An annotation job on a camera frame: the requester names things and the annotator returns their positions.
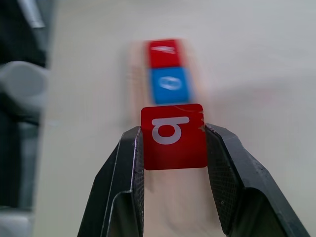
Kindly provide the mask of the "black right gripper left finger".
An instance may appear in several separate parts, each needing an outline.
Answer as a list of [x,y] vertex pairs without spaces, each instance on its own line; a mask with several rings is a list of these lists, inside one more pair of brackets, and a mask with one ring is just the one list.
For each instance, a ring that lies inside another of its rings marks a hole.
[[143,134],[136,126],[97,173],[77,237],[143,237],[144,178]]

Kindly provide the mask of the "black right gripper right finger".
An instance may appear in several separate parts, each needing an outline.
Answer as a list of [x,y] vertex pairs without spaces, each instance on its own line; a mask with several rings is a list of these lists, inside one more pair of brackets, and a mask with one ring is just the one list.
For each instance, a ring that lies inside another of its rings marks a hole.
[[310,237],[269,171],[229,130],[205,125],[208,175],[226,237]]

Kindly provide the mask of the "red letter b block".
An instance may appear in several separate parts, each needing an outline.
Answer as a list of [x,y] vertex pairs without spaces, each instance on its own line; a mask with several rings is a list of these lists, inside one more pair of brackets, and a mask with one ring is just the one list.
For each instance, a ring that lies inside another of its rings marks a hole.
[[207,166],[203,107],[182,104],[141,110],[146,170]]

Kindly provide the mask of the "wooden tray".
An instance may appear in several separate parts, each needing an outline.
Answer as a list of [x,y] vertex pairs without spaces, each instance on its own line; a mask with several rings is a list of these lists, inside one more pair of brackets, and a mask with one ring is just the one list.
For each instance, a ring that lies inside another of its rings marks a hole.
[[[199,103],[205,108],[207,102],[205,88],[203,87],[195,52],[185,39],[177,39],[182,62],[190,75],[190,93],[192,102]],[[155,106],[152,92],[149,59],[146,54],[148,42],[134,41],[130,44],[127,58],[127,110],[128,123],[132,126],[141,124],[141,110],[144,107]]]

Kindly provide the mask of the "blue letter o block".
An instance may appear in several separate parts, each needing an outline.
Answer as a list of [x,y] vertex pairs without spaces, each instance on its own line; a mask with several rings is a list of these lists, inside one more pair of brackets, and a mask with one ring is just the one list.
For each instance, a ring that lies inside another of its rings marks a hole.
[[155,104],[181,104],[191,101],[190,75],[183,67],[150,70]]

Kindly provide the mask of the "silver robot body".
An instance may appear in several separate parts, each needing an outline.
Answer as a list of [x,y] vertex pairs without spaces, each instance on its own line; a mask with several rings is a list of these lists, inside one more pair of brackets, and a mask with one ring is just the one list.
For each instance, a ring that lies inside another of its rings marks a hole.
[[31,237],[56,0],[0,0],[0,237]]

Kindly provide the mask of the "red letter r block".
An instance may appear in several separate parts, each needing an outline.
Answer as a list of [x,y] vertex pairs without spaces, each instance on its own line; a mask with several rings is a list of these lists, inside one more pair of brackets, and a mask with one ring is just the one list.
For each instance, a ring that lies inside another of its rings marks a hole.
[[151,69],[181,67],[182,43],[179,39],[159,39],[146,42],[146,54]]

